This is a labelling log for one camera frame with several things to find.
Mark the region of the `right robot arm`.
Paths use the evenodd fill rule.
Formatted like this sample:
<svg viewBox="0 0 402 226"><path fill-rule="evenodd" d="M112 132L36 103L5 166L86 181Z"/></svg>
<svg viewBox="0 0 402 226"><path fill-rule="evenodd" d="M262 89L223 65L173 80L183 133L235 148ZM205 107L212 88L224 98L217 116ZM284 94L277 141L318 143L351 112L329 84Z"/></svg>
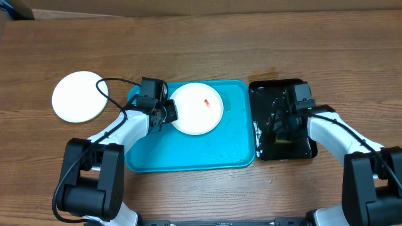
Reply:
<svg viewBox="0 0 402 226"><path fill-rule="evenodd" d="M386 148L358 133L329 105L276 110L273 131L304 129L343 169L342 200L311 210L301 225L401 224L401 148Z"/></svg>

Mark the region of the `green yellow sponge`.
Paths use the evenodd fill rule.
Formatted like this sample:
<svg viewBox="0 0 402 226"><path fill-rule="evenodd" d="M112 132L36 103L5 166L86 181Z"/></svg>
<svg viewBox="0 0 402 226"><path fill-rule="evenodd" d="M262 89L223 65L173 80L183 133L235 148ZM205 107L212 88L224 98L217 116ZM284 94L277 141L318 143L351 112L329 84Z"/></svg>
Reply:
<svg viewBox="0 0 402 226"><path fill-rule="evenodd" d="M278 132L275 134L275 143L276 144L292 143L292 139L288 133Z"/></svg>

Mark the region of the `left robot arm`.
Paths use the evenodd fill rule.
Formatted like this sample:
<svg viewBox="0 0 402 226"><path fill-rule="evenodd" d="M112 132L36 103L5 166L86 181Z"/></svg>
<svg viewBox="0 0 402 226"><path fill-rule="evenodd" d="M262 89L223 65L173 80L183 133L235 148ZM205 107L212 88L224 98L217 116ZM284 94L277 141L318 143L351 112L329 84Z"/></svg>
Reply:
<svg viewBox="0 0 402 226"><path fill-rule="evenodd" d="M52 199L56 219L136 225L138 214L123 202L124 157L154 127L177 118L173 100L135 95L106 129L88 139L69 140Z"/></svg>

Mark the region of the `white plate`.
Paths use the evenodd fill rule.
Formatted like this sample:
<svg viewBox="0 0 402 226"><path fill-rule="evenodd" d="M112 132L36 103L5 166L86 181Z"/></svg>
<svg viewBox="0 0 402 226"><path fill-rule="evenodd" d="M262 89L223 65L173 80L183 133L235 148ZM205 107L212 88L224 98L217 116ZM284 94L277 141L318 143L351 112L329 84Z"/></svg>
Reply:
<svg viewBox="0 0 402 226"><path fill-rule="evenodd" d="M221 96L216 89L204 83L187 83L177 88L174 100L178 119L173 126L188 135L202 135L213 130L224 112Z"/></svg>
<svg viewBox="0 0 402 226"><path fill-rule="evenodd" d="M108 94L108 87L98 74L78 71L57 83L52 93L52 107L67 122L87 122L104 110Z"/></svg>

